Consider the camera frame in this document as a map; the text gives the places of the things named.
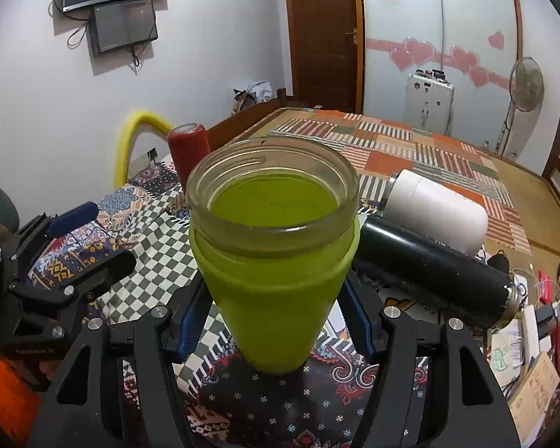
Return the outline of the green glass bottle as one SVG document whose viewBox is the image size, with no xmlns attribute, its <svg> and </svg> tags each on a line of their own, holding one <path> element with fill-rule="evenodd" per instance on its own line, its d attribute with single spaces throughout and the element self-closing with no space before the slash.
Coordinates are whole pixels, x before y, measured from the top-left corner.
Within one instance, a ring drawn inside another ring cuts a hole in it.
<svg viewBox="0 0 560 448">
<path fill-rule="evenodd" d="M 248 139 L 210 153 L 185 192 L 190 245 L 240 354 L 280 375 L 300 367 L 359 244 L 359 177 L 336 150 Z"/>
</svg>

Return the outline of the red cylindrical cup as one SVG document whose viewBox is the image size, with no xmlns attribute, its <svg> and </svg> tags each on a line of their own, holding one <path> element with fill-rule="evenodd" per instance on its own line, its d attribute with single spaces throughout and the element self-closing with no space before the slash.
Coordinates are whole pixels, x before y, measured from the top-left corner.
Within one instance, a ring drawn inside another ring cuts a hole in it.
<svg viewBox="0 0 560 448">
<path fill-rule="evenodd" d="M 210 153 L 206 128 L 202 124 L 181 124 L 167 135 L 167 141 L 183 191 L 194 167 Z"/>
</svg>

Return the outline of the patchwork patterned bed cover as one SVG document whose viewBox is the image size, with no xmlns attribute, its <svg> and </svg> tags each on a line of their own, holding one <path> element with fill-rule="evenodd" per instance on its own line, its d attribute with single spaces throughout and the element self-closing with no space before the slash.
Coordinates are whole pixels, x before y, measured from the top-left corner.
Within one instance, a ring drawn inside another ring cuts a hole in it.
<svg viewBox="0 0 560 448">
<path fill-rule="evenodd" d="M 465 329 L 387 314 L 352 273 L 380 220 L 359 224 L 358 177 L 315 141 L 260 138 L 206 156 L 188 180 L 192 281 L 136 321 L 81 329 L 38 411 L 33 447 L 120 447 L 116 375 L 135 362 L 139 408 L 152 447 L 200 447 L 172 367 L 185 362 L 218 308 L 234 351 L 206 374 L 214 410 L 240 447 L 516 447 L 519 437 L 496 378 Z M 307 359 L 338 304 L 367 364 L 361 414 L 324 407 Z"/>
</svg>

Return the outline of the black thermos bottle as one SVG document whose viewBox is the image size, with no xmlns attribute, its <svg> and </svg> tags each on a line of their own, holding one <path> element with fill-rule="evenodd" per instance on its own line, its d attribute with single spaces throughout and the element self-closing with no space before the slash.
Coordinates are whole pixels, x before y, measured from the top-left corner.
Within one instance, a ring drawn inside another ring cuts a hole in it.
<svg viewBox="0 0 560 448">
<path fill-rule="evenodd" d="M 510 275 L 379 215 L 362 224 L 353 265 L 472 327 L 506 327 L 523 301 Z"/>
</svg>

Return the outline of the yellow foam tube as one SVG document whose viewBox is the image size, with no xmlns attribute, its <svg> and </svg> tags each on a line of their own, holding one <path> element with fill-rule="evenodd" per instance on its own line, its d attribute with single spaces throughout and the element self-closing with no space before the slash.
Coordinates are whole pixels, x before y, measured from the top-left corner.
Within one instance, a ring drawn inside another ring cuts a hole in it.
<svg viewBox="0 0 560 448">
<path fill-rule="evenodd" d="M 172 125 L 161 116 L 147 110 L 136 111 L 126 120 L 121 131 L 115 160 L 113 176 L 115 189 L 126 183 L 133 140 L 141 124 L 147 124 L 164 136 L 173 129 Z"/>
</svg>

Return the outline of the white thermos bottle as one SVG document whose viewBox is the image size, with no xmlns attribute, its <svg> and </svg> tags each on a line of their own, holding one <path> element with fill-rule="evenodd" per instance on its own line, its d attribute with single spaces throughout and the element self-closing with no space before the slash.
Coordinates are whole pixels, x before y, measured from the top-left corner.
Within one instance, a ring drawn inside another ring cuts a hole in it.
<svg viewBox="0 0 560 448">
<path fill-rule="evenodd" d="M 488 214 L 480 204 L 410 170 L 389 178 L 380 209 L 387 220 L 470 257 L 488 232 Z"/>
</svg>

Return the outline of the pile of clothes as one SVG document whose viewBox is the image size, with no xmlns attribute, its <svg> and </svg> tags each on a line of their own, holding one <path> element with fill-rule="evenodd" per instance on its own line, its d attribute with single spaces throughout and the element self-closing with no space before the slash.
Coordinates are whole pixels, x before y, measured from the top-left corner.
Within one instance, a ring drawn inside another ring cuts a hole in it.
<svg viewBox="0 0 560 448">
<path fill-rule="evenodd" d="M 266 80 L 253 82 L 246 89 L 235 89 L 233 92 L 233 110 L 231 114 L 237 114 L 246 108 L 269 102 L 274 98 L 271 84 Z"/>
</svg>

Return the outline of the white appliance cabinet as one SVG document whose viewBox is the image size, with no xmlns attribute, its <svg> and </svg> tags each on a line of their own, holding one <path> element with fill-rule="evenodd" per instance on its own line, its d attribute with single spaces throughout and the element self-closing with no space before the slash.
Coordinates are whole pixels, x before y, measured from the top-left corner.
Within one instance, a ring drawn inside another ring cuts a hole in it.
<svg viewBox="0 0 560 448">
<path fill-rule="evenodd" d="M 428 133 L 451 132 L 454 86 L 440 70 L 417 69 L 405 86 L 404 124 Z"/>
</svg>

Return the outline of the standing electric fan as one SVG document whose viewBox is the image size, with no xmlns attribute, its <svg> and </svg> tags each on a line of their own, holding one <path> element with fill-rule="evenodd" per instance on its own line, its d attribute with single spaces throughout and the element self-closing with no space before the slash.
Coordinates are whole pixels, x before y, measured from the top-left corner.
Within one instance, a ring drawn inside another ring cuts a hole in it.
<svg viewBox="0 0 560 448">
<path fill-rule="evenodd" d="M 531 137 L 540 114 L 545 94 L 543 74 L 531 57 L 518 60 L 509 80 L 509 108 L 495 151 L 516 160 Z"/>
</svg>

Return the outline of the brown wooden door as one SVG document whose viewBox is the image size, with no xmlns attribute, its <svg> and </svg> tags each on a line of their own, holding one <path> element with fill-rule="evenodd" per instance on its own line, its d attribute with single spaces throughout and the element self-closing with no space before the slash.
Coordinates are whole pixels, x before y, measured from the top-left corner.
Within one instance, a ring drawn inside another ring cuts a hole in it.
<svg viewBox="0 0 560 448">
<path fill-rule="evenodd" d="M 293 96 L 324 109 L 363 107 L 363 0 L 286 0 Z"/>
</svg>

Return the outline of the frosted sliding wardrobe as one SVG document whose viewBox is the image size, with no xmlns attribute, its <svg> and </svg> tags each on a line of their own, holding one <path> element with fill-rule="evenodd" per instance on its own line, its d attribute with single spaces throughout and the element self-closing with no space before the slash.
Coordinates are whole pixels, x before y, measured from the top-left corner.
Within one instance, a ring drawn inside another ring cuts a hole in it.
<svg viewBox="0 0 560 448">
<path fill-rule="evenodd" d="M 363 111 L 405 120 L 415 70 L 437 69 L 453 86 L 451 123 L 442 134 L 493 149 L 509 109 L 517 60 L 515 0 L 363 0 Z"/>
</svg>

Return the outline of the wall power socket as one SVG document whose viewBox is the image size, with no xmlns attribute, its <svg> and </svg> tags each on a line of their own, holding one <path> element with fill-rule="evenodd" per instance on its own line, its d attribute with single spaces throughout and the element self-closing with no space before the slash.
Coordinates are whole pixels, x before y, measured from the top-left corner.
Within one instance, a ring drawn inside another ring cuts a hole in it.
<svg viewBox="0 0 560 448">
<path fill-rule="evenodd" d="M 148 152 L 138 156 L 134 160 L 132 160 L 128 165 L 127 177 L 133 178 L 142 171 L 146 170 L 147 168 L 152 165 L 158 158 L 158 151 L 156 148 L 152 148 Z"/>
</svg>

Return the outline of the small black wall monitor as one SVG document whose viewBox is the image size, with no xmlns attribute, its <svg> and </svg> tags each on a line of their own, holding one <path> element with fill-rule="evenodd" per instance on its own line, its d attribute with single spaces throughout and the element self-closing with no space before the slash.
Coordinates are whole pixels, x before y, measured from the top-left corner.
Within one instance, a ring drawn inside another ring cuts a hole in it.
<svg viewBox="0 0 560 448">
<path fill-rule="evenodd" d="M 158 35 L 152 0 L 99 5 L 88 20 L 88 37 L 95 58 L 110 51 L 148 44 Z"/>
</svg>

